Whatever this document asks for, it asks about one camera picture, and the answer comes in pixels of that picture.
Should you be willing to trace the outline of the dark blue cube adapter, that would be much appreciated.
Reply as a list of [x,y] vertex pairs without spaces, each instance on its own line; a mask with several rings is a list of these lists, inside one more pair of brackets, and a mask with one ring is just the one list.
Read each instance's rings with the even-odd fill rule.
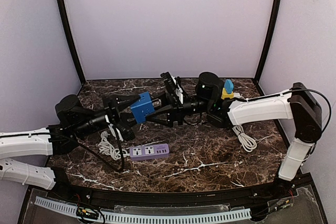
[[141,93],[140,98],[137,102],[132,104],[130,108],[138,124],[144,123],[146,121],[146,116],[154,113],[155,111],[149,92]]

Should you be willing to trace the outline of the purple power strip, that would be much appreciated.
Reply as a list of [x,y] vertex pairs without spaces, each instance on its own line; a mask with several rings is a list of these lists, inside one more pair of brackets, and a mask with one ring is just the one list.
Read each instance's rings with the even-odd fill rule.
[[168,144],[154,144],[130,148],[130,158],[132,161],[166,158],[169,154],[170,149]]

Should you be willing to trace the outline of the yellow cube socket adapter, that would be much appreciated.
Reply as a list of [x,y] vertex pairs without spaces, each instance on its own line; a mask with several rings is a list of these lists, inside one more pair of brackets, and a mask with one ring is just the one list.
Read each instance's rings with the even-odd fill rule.
[[234,93],[227,93],[226,89],[223,88],[222,90],[222,95],[221,95],[221,99],[225,100],[225,99],[233,99],[234,98]]

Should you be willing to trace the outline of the blue square socket adapter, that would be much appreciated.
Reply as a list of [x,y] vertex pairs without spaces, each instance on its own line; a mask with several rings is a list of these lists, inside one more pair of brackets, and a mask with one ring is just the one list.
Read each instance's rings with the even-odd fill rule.
[[226,79],[224,83],[224,88],[227,94],[232,94],[234,89],[234,84],[230,79]]

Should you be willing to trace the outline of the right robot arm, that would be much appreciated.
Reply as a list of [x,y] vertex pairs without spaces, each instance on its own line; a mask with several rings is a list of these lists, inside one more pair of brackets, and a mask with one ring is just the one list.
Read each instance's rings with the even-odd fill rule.
[[180,79],[169,72],[162,73],[161,78],[166,91],[157,96],[160,107],[145,116],[148,122],[173,127],[175,122],[185,123],[186,116],[203,113],[211,125],[220,129],[259,121],[293,120],[296,132],[278,171],[282,180],[294,179],[327,127],[322,123],[322,108],[313,96],[314,90],[301,82],[275,94],[244,99],[234,95],[228,82],[211,72],[199,75],[195,95],[188,95]]

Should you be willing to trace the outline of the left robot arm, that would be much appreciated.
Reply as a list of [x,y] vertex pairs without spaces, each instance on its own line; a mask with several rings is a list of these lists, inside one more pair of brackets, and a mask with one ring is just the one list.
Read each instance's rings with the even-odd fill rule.
[[16,157],[29,155],[64,155],[78,146],[79,139],[111,128],[117,142],[134,139],[131,117],[123,110],[137,102],[139,95],[112,95],[103,99],[101,110],[86,109],[75,94],[64,97],[55,106],[59,124],[38,130],[1,133],[1,180],[33,185],[51,190],[67,183],[61,168],[38,167],[18,162]]

